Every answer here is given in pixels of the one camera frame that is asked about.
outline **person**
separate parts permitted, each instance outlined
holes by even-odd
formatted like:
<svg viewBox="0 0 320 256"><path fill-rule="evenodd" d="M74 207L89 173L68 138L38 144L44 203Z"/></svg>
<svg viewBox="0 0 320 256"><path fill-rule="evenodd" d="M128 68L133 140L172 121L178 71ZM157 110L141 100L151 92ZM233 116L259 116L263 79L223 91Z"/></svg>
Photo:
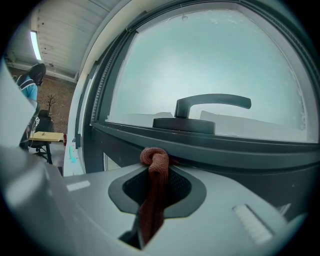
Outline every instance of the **person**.
<svg viewBox="0 0 320 256"><path fill-rule="evenodd" d="M43 83L46 74L46 66L43 63L32 66L25 74L19 76L16 84L27 98L37 101L38 86Z"/></svg>

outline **brick wall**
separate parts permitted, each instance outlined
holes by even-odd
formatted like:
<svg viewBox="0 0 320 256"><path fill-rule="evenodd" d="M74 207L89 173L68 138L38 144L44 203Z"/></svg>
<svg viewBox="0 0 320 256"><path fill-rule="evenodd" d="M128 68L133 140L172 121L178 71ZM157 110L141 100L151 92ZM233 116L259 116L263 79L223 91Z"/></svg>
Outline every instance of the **brick wall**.
<svg viewBox="0 0 320 256"><path fill-rule="evenodd" d="M26 72L11 67L9 67L9 71L13 76L18 77ZM55 103L51 106L49 115L56 133L67 133L69 111L75 88L75 83L47 75L44 77L42 86L38 86L37 101L40 103L41 110L48 110L48 96L54 96L52 101Z"/></svg>

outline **blue shirt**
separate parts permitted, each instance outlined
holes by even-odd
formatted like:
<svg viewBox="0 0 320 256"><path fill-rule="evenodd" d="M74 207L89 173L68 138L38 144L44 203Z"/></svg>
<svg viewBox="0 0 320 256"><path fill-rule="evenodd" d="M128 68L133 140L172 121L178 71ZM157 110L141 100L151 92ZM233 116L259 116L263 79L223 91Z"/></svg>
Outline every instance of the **blue shirt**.
<svg viewBox="0 0 320 256"><path fill-rule="evenodd" d="M29 76L27 76L25 81L29 80L29 79L31 79L31 78ZM38 87L35 84L28 86L27 88L23 89L21 92L27 98L34 100L34 101L37 101Z"/></svg>

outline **fluorescent light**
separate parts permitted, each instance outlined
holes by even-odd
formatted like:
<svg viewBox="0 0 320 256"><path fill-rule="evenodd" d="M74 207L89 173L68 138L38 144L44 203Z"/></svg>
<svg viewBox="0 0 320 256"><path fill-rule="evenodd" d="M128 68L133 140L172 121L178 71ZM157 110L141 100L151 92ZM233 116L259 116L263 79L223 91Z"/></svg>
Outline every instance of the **fluorescent light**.
<svg viewBox="0 0 320 256"><path fill-rule="evenodd" d="M41 61L42 59L41 59L39 45L38 45L37 32L30 31L30 36L31 36L31 42L32 42L32 47L33 47L35 57L37 60Z"/></svg>

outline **ceiling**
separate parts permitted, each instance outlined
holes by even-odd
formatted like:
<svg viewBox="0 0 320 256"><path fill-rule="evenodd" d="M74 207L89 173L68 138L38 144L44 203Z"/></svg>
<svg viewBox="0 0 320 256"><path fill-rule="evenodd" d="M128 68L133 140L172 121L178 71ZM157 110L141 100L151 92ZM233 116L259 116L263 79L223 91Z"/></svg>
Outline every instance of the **ceiling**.
<svg viewBox="0 0 320 256"><path fill-rule="evenodd" d="M44 1L12 37L5 57L8 66L27 70L38 63L30 38L30 30L36 30L47 74L76 82L90 40L120 1Z"/></svg>

